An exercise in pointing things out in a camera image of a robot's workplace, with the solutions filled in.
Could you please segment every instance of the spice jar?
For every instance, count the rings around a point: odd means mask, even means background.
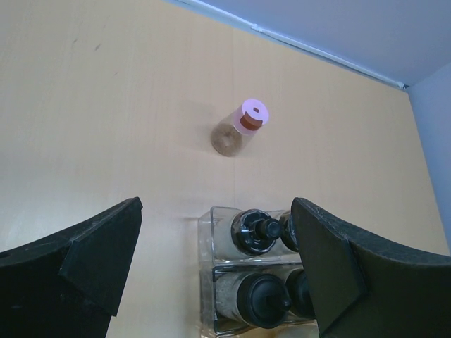
[[[291,314],[296,317],[315,319],[315,311],[304,269],[299,267],[280,268],[273,273],[285,283],[292,303]]]
[[[299,253],[295,226],[290,211],[282,213],[279,217],[279,223],[282,225],[280,239],[274,246],[273,253],[277,256]]]
[[[282,233],[278,220],[259,209],[241,211],[214,226],[215,257],[246,259],[266,254]]]
[[[256,99],[248,99],[213,129],[211,144],[221,155],[235,156],[268,119],[265,105]]]
[[[291,307],[283,282],[266,273],[227,273],[216,281],[216,310],[253,327],[279,326]]]

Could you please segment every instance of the light wood surface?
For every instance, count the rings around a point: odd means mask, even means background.
[[[304,196],[448,254],[403,92],[157,0],[5,0],[0,251],[139,196],[108,337],[198,337],[196,218]],[[243,100],[271,118],[237,158],[209,131]]]

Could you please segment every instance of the glass jar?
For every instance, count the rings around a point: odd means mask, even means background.
[[[214,251],[219,259],[246,259],[268,253],[282,233],[268,213],[251,209],[220,220],[214,227]]]
[[[227,273],[216,281],[216,310],[252,327],[279,326],[291,307],[282,280],[268,273]]]
[[[221,155],[235,156],[268,119],[265,105],[256,99],[248,99],[215,126],[210,136],[211,145]]]
[[[304,269],[299,266],[294,268],[284,267],[275,269],[273,274],[279,277],[287,288],[292,303],[290,313],[300,318],[315,319],[315,311]]]

